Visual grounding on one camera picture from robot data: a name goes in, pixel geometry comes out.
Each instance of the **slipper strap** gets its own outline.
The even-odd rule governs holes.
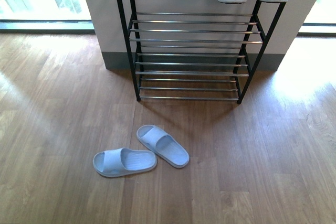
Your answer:
[[[104,151],[103,173],[114,174],[126,170],[121,162],[121,150]]]
[[[163,129],[154,126],[143,137],[142,140],[151,146],[152,149],[156,149],[157,142],[164,136],[169,136]]]

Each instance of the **wooden floor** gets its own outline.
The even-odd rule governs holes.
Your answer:
[[[296,39],[241,105],[138,103],[95,36],[1,35],[0,223],[336,223],[335,43]],[[144,150],[144,124],[190,163],[100,176],[94,155]]]

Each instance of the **slide sandal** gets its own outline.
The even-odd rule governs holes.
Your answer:
[[[147,172],[156,166],[156,156],[150,151],[120,148],[97,153],[93,158],[96,171],[109,178]]]
[[[188,152],[172,136],[155,125],[140,127],[136,136],[144,146],[175,168],[182,168],[189,162]]]

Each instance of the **shoe rack shelf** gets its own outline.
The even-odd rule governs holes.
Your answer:
[[[138,101],[237,103],[246,94],[286,4],[278,3],[265,32],[258,17],[263,3],[259,0],[248,14],[137,12],[136,0],[117,3]],[[131,9],[129,19],[125,4]],[[253,65],[248,45],[259,50]]]

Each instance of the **glass door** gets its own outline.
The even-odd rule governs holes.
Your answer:
[[[300,33],[336,33],[336,0],[317,0]]]

